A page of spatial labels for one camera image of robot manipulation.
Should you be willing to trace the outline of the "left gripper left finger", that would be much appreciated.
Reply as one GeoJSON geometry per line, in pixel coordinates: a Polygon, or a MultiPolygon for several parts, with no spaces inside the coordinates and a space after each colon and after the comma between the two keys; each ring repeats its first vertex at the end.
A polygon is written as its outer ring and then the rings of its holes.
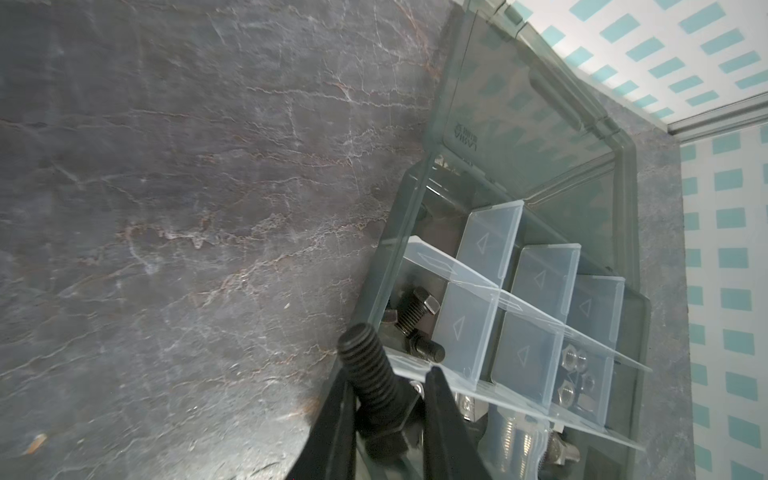
{"type": "Polygon", "coordinates": [[[347,371],[336,375],[307,442],[286,479],[354,479],[357,399],[347,371]]]}

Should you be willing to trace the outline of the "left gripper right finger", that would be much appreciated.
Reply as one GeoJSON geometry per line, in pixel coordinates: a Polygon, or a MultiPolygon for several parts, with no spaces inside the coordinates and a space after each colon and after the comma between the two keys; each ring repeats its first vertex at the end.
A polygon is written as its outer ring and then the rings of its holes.
{"type": "Polygon", "coordinates": [[[424,478],[491,479],[439,367],[432,367],[426,374],[424,402],[424,478]]]}

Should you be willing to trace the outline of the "silver bolts cluster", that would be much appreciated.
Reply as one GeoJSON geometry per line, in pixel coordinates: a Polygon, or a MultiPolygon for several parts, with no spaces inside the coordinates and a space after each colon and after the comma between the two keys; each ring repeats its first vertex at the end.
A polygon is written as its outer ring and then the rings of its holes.
{"type": "Polygon", "coordinates": [[[472,445],[495,479],[537,479],[545,467],[581,460],[577,446],[563,440],[549,421],[454,395],[472,445]]]}

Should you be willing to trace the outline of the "black screw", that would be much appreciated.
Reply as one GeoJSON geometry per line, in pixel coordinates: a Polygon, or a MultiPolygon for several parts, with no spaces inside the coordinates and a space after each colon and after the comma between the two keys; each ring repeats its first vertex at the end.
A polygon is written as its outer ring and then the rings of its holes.
{"type": "Polygon", "coordinates": [[[397,308],[395,326],[406,337],[417,330],[417,324],[426,315],[437,315],[441,308],[438,299],[422,286],[415,287],[397,308]]]}
{"type": "Polygon", "coordinates": [[[415,330],[407,339],[408,351],[411,355],[432,363],[440,364],[445,358],[445,349],[431,340],[420,330],[415,330]]]}
{"type": "Polygon", "coordinates": [[[355,426],[368,456],[393,463],[418,447],[425,418],[422,397],[397,376],[370,324],[356,323],[339,338],[337,350],[359,400],[355,426]]]}

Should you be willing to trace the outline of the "silver nut pair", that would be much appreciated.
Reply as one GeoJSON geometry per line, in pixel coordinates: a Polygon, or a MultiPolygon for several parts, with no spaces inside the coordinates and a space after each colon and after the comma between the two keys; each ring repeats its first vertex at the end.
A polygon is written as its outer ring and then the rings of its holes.
{"type": "Polygon", "coordinates": [[[582,416],[596,416],[598,380],[588,369],[587,353],[567,344],[560,356],[553,401],[582,416]]]}

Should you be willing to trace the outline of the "grey compartment organizer box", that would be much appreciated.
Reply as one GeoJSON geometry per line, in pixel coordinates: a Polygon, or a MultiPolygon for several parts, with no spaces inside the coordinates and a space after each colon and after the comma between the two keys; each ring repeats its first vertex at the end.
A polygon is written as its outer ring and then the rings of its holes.
{"type": "Polygon", "coordinates": [[[453,395],[547,420],[578,447],[537,479],[628,479],[650,314],[635,146],[521,7],[461,8],[425,158],[400,183],[353,321],[413,386],[439,367],[453,395]],[[395,326],[417,286],[441,304],[417,324],[440,364],[395,326]],[[598,380],[595,417],[553,401],[567,344],[598,380]]]}

